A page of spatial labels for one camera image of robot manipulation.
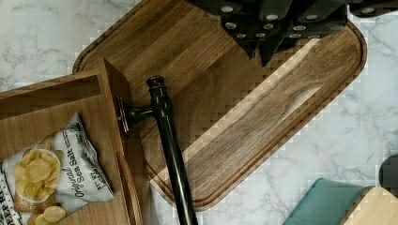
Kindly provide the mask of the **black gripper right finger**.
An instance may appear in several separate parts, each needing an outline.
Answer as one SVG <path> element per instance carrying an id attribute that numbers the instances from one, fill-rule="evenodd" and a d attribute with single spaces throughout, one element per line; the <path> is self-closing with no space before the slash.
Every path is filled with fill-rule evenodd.
<path id="1" fill-rule="evenodd" d="M 270 32 L 259 49 L 264 67 L 296 38 L 323 38 L 345 28 L 347 12 L 372 18 L 397 10 L 397 0 L 261 0 L 258 11 Z"/>

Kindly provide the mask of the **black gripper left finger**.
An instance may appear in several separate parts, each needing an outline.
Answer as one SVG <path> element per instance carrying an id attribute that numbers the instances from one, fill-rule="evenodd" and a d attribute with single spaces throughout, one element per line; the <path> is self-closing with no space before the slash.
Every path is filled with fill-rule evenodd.
<path id="1" fill-rule="evenodd" d="M 250 59 L 257 53 L 262 60 L 270 60 L 278 51 L 283 36 L 280 34 L 280 15 L 264 10 L 270 0 L 187 0 L 211 16 L 218 17 L 224 31 Z"/>

